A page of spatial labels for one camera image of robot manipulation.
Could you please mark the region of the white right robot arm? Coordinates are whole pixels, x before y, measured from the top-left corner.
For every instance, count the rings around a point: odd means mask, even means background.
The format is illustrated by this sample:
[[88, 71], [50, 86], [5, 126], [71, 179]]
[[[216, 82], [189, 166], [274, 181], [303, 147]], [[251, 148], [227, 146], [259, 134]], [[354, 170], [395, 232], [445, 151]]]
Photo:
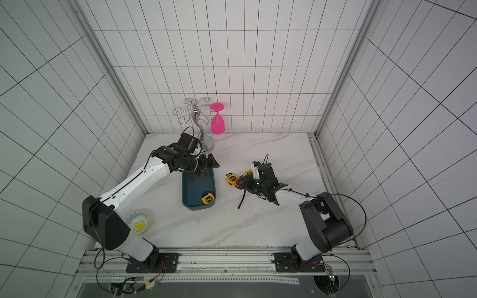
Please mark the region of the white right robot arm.
[[291, 257], [296, 265], [309, 263], [315, 257], [330, 252], [354, 235], [354, 229], [332, 194], [317, 196], [300, 193], [279, 183], [270, 164], [242, 176], [236, 187], [277, 206], [285, 206], [303, 216], [308, 236], [294, 244]]

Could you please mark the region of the small yellow 2m tape measure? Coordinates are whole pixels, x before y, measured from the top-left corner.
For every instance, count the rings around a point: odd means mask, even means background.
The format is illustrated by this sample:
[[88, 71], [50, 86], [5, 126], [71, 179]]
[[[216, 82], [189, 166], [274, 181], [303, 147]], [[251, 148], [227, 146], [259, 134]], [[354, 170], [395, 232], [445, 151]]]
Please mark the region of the small yellow 2m tape measure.
[[237, 181], [237, 175], [234, 174], [234, 173], [227, 173], [226, 174], [226, 181], [230, 184], [230, 185], [235, 185], [236, 181]]

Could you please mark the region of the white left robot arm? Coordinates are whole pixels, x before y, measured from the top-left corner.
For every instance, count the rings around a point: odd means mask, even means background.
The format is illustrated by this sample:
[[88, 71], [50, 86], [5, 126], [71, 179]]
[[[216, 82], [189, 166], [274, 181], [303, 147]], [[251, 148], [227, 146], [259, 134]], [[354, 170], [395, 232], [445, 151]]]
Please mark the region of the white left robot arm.
[[112, 190], [82, 203], [83, 230], [104, 250], [117, 250], [139, 262], [149, 262], [156, 247], [131, 231], [123, 221], [131, 205], [161, 179], [174, 171], [201, 174], [218, 168], [213, 154], [194, 156], [178, 144], [154, 150], [146, 163]]

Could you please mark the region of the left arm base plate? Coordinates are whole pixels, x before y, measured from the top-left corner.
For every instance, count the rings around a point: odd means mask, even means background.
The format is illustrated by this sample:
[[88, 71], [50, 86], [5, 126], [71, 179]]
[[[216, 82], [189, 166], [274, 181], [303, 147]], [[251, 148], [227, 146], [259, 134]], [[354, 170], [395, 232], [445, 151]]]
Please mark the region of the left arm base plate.
[[152, 252], [145, 261], [131, 257], [125, 271], [139, 274], [175, 273], [179, 256], [179, 253]]

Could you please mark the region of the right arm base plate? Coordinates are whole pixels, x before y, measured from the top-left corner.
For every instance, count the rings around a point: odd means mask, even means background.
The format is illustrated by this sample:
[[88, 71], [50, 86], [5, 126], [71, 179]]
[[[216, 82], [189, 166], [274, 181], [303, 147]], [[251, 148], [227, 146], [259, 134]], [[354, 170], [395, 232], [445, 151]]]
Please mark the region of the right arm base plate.
[[273, 253], [270, 257], [277, 273], [324, 273], [325, 264], [321, 255], [308, 261], [294, 253]]

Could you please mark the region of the orange black tape measure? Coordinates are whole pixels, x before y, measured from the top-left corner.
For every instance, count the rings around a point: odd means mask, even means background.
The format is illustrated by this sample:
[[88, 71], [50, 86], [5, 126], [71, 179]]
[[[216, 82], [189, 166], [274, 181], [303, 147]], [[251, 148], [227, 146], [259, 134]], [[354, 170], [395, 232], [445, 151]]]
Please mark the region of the orange black tape measure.
[[246, 188], [246, 186], [245, 186], [246, 182], [247, 182], [246, 177], [241, 176], [235, 181], [234, 185], [237, 189], [245, 189]]

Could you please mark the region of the yellow black tape measure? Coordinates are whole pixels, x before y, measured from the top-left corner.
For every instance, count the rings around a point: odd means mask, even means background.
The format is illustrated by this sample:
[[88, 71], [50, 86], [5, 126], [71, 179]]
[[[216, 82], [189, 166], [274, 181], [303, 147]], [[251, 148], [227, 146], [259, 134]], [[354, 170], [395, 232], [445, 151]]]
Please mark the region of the yellow black tape measure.
[[215, 195], [212, 192], [204, 194], [201, 198], [204, 205], [212, 204], [215, 201]]

